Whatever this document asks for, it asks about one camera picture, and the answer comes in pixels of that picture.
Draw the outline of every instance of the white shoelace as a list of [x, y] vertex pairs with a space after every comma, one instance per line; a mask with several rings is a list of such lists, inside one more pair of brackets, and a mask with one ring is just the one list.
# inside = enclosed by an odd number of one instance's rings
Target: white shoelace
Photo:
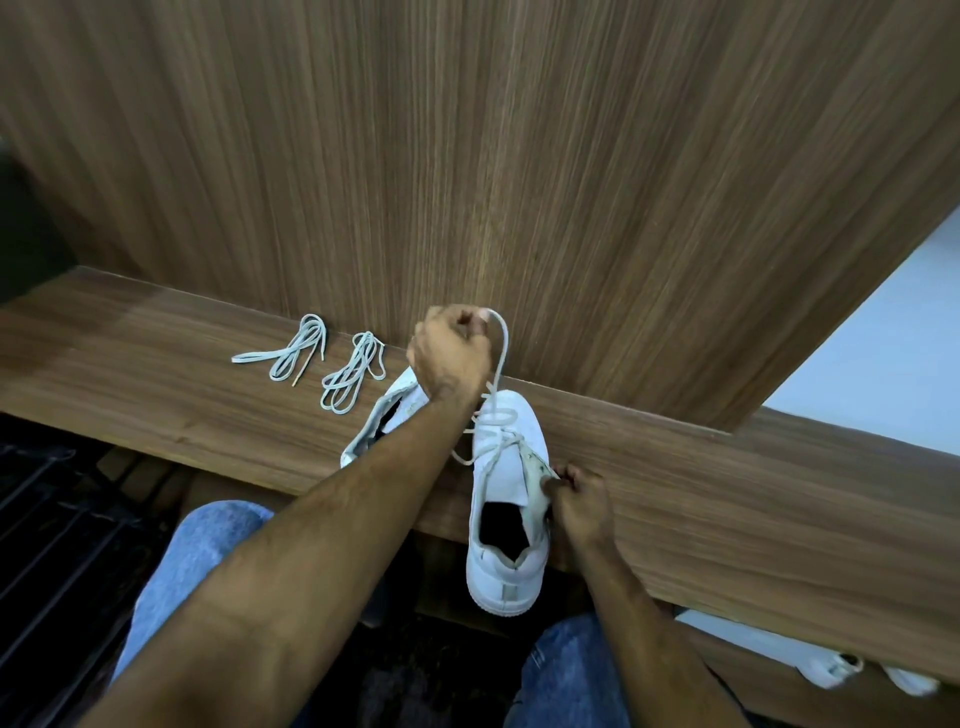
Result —
[[[481, 399], [488, 401], [490, 406], [487, 408], [486, 412], [481, 412], [477, 410], [473, 413], [473, 417], [470, 419], [473, 421], [473, 427], [464, 430], [466, 435], [476, 436], [476, 431], [478, 427], [509, 427], [516, 422], [517, 413], [516, 410], [512, 407], [499, 407], [496, 404], [496, 390], [500, 386], [500, 377], [503, 375], [503, 364], [507, 360], [507, 349], [510, 347], [510, 331], [507, 329], [507, 322], [503, 320], [503, 316], [498, 314], [492, 308], [487, 309], [490, 314], [500, 323], [500, 328], [503, 329], [503, 351], [500, 352], [500, 360], [496, 364], [496, 371], [493, 373], [493, 382], [487, 382], [488, 392], [481, 395]], [[523, 435], [518, 432], [513, 432], [512, 430], [504, 429], [500, 433], [500, 440], [490, 445], [486, 448], [483, 448], [479, 452], [473, 455], [469, 460], [464, 460], [456, 452], [453, 452], [453, 459], [456, 460], [461, 465], [473, 465], [478, 457], [488, 454], [489, 452], [496, 452], [496, 456], [493, 459], [493, 462], [499, 459], [500, 453], [510, 445], [516, 445], [523, 440]]]
[[[353, 334], [353, 355], [350, 361], [339, 371], [324, 377], [324, 395], [320, 397], [320, 407], [330, 410], [335, 415], [346, 415], [357, 401], [360, 385], [363, 384], [366, 372], [369, 372], [374, 379], [386, 378], [387, 370], [383, 366], [385, 349], [384, 343], [370, 331]], [[380, 364], [378, 375], [374, 374], [371, 368], [373, 360], [377, 357]], [[350, 395], [351, 390], [353, 396], [350, 397], [349, 404], [341, 407], [340, 405]], [[326, 401], [327, 395], [330, 395], [329, 403]]]
[[300, 357], [300, 352], [312, 347], [310, 354], [306, 357], [306, 361], [303, 362], [303, 366], [300, 367], [300, 371], [297, 373], [297, 378], [294, 379], [294, 383], [291, 385], [296, 387], [297, 382], [300, 381], [300, 376], [303, 374], [303, 370], [306, 369], [306, 365], [309, 364], [310, 359], [313, 358], [318, 344], [320, 345], [320, 359], [323, 361], [324, 352], [326, 351], [326, 325], [320, 316], [315, 313], [308, 313], [300, 319], [300, 329], [297, 331], [297, 335], [294, 336], [290, 340], [290, 343], [283, 349], [277, 349], [275, 352], [238, 353], [232, 357], [230, 361], [234, 364], [249, 364], [254, 361], [276, 359], [274, 366], [270, 368], [270, 379], [273, 381], [283, 381], [293, 373], [294, 367], [297, 366], [297, 359]]

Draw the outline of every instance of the blue jeans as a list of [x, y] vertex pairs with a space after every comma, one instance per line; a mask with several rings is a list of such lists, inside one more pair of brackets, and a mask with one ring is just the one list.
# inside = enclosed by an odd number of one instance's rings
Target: blue jeans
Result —
[[[114, 679], [204, 577], [272, 515], [254, 503], [222, 500], [183, 520], [136, 600]], [[505, 725], [630, 725], [613, 656], [595, 615], [565, 619], [543, 633], [523, 665], [520, 691]]]

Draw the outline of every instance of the right forearm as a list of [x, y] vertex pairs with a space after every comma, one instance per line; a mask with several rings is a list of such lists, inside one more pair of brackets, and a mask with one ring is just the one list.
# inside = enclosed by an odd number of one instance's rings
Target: right forearm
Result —
[[578, 562], [635, 725], [746, 725], [672, 620], [644, 591], [615, 544], [578, 549]]

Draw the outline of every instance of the white wall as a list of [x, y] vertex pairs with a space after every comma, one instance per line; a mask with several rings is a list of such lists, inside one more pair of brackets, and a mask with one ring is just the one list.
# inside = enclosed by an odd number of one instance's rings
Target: white wall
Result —
[[960, 208], [766, 404], [960, 455]]

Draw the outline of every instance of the light blue denim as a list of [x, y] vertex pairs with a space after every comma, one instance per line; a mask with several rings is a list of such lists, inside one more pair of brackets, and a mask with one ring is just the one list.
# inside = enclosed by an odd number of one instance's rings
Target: light blue denim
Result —
[[[273, 513], [243, 500], [198, 508], [174, 533], [144, 587], [114, 679], [206, 575]], [[521, 687], [505, 725], [629, 726], [613, 657], [595, 615], [558, 622], [546, 630], [521, 673]]]

